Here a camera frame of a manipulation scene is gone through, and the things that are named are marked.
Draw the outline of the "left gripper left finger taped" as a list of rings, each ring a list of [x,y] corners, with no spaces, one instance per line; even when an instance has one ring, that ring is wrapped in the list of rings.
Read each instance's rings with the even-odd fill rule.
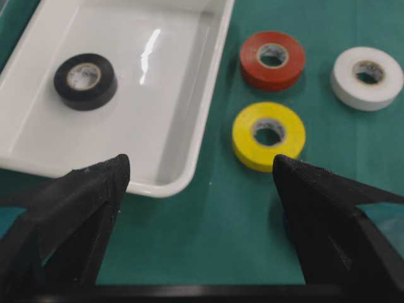
[[[1,199],[1,289],[93,285],[129,184],[129,158]]]

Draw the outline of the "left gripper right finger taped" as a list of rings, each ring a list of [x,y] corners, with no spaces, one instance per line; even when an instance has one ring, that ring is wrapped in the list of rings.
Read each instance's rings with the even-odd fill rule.
[[[403,290],[403,257],[362,210],[403,197],[286,155],[273,179],[306,283]]]

